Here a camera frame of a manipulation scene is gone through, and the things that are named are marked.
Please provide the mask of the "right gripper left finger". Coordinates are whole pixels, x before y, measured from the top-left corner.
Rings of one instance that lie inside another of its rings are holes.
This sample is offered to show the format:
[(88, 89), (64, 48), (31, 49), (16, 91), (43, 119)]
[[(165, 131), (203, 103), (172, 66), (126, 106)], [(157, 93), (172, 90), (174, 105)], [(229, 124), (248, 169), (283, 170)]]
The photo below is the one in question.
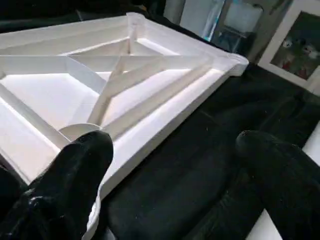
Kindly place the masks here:
[(28, 186), (4, 170), (1, 239), (80, 240), (113, 154), (110, 135), (91, 131), (66, 145)]

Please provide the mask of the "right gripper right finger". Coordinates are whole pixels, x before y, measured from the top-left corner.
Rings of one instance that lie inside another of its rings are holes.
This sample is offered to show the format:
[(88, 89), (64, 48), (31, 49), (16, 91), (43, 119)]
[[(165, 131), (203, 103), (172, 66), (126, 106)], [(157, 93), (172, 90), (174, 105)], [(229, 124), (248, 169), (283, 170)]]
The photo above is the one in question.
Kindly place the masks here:
[(241, 132), (235, 149), (282, 239), (318, 240), (320, 167), (299, 146), (266, 132)]

